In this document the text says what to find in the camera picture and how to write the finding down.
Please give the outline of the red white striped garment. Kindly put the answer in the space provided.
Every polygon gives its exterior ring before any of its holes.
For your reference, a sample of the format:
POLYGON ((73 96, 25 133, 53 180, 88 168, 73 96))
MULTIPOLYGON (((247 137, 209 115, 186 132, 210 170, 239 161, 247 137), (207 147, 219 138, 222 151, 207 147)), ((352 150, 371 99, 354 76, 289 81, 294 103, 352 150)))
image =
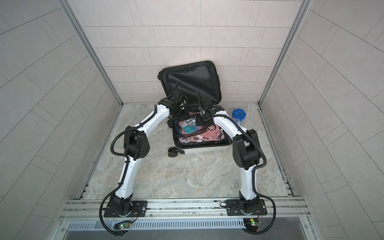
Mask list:
POLYGON ((190 112, 190 116, 194 119, 194 126, 196 127, 196 131, 191 133, 190 137, 196 139, 196 141, 212 142, 225 138, 222 128, 214 124, 213 121, 209 125, 198 112, 190 112))

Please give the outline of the clear toiletry pouch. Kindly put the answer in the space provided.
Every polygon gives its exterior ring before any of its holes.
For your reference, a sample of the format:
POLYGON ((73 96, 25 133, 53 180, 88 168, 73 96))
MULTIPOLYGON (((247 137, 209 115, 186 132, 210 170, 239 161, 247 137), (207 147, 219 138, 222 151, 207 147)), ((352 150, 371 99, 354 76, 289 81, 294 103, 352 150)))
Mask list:
POLYGON ((196 119, 190 118, 183 121, 175 121, 175 129, 179 138, 189 138, 205 133, 208 128, 197 126, 196 119))

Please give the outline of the pink navy shark garment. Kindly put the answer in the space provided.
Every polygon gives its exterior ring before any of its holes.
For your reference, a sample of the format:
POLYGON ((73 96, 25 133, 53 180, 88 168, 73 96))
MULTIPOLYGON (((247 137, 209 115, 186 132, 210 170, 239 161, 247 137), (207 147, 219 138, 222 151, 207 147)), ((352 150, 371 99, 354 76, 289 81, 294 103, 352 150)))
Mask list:
POLYGON ((200 135, 189 137, 189 138, 179 138, 181 144, 187 143, 202 143, 202 142, 216 142, 225 139, 224 131, 221 127, 215 125, 208 127, 208 130, 200 135))

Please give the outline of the clear bottle blue lid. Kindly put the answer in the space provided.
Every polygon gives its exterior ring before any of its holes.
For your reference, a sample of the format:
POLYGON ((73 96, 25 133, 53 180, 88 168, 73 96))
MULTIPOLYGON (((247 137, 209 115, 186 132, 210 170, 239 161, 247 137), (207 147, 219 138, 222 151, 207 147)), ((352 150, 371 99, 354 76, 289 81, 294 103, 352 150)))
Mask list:
POLYGON ((238 125, 241 125, 242 122, 245 120, 246 118, 246 112, 242 109, 235 109, 233 110, 232 112, 232 118, 233 120, 238 124, 238 125))

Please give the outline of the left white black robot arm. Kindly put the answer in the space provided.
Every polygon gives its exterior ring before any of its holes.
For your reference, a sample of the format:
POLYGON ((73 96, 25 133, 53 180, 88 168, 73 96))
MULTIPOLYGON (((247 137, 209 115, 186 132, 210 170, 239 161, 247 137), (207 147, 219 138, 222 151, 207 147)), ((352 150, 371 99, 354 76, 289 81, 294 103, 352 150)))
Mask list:
POLYGON ((188 115, 186 104, 188 98, 179 91, 173 91, 166 98, 154 106, 154 110, 139 124, 127 127, 119 133, 112 141, 110 151, 114 156, 124 158, 124 168, 120 181, 115 189, 108 193, 102 200, 99 208, 99 218, 104 229, 113 236, 124 236, 128 232, 128 226, 139 214, 131 204, 133 195, 133 183, 139 169, 141 160, 150 151, 148 136, 159 125, 161 121, 172 117, 185 117, 188 115), (131 221, 118 223, 112 229, 108 227, 103 219, 104 215, 111 214, 114 217, 126 217, 133 213, 131 221))

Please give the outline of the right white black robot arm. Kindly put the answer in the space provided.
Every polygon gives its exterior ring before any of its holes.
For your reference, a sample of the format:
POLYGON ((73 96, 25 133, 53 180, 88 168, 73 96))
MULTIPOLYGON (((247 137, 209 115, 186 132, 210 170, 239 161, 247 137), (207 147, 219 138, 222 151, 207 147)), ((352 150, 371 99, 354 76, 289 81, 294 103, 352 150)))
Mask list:
POLYGON ((261 235, 271 229, 276 220, 277 208, 271 197, 265 196, 257 191, 257 170, 267 165, 267 158, 261 150, 258 134, 255 130, 247 130, 232 119, 221 106, 207 105, 206 101, 199 101, 199 109, 203 124, 217 125, 232 138, 233 158, 241 170, 241 190, 239 202, 226 200, 220 204, 228 210, 238 210, 244 215, 257 215, 256 218, 248 218, 245 223, 244 232, 251 235, 261 235), (267 227, 259 230, 263 217, 267 214, 262 207, 265 206, 263 199, 269 200, 273 206, 272 220, 267 227))

